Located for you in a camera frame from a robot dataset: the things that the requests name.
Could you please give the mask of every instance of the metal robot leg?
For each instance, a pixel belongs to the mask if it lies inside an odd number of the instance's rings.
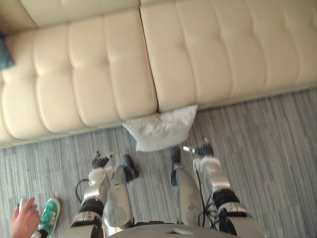
[[[177,164],[175,166],[179,207],[178,223],[197,226],[199,214],[203,211],[199,189],[193,177],[183,165]]]
[[[110,185],[103,214],[103,226],[107,237],[134,225],[126,175],[122,165],[114,169]]]

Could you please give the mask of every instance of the cream leather sofa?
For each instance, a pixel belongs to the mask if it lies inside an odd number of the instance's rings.
[[[1,0],[0,148],[317,84],[316,0]]]

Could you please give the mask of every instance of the wire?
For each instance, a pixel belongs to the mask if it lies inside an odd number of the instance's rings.
[[[197,174],[197,178],[198,178],[198,183],[199,183],[199,193],[200,193],[200,199],[202,200],[202,204],[203,204],[203,208],[205,210],[205,203],[204,203],[204,198],[203,198],[203,192],[202,192],[202,182],[200,181],[200,177],[199,177],[199,173],[198,170],[196,170],[196,174]],[[203,214],[203,227],[205,226],[205,214],[204,212],[202,212],[201,214]],[[200,215],[198,216],[198,226],[200,226]]]
[[[76,187],[75,187],[75,195],[76,195],[77,200],[78,200],[80,203],[82,203],[82,200],[81,200],[80,197],[78,196],[78,186],[79,186],[82,182],[87,182],[87,181],[89,181],[89,179],[84,178],[84,179],[80,180],[80,181],[77,183]]]
[[[217,219],[216,211],[215,210],[214,211],[210,211],[209,210],[210,207],[214,205],[214,203],[210,203],[211,195],[209,196],[209,198],[207,200],[207,203],[205,205],[204,198],[203,198],[203,192],[202,192],[202,183],[201,183],[201,180],[200,180],[200,176],[199,176],[198,170],[196,170],[196,174],[197,174],[198,183],[199,183],[200,198],[202,200],[202,204],[203,204],[203,208],[204,208],[204,210],[198,216],[198,226],[200,226],[200,216],[203,215],[203,227],[205,227],[206,216],[207,216],[209,221],[210,221],[210,223],[211,223],[210,228],[217,230],[215,225],[219,222],[219,220],[215,221]]]

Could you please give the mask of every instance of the white shoe sole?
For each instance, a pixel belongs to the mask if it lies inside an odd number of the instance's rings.
[[[54,224],[54,227],[53,227],[53,230],[52,230],[52,233],[55,231],[55,227],[56,227],[56,225],[57,225],[57,220],[58,220],[58,217],[59,217],[59,213],[60,213],[60,202],[56,199],[56,198],[50,198],[49,200],[48,200],[48,202],[49,201],[53,201],[55,204],[56,204],[56,206],[57,206],[57,214],[56,214],[56,220],[55,220],[55,224]]]

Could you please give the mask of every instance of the teal shoe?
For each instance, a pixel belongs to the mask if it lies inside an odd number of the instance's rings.
[[[59,213],[59,201],[56,198],[50,198],[45,205],[44,212],[42,214],[38,228],[32,237],[41,237],[43,233],[47,233],[46,237],[49,237],[55,230]]]

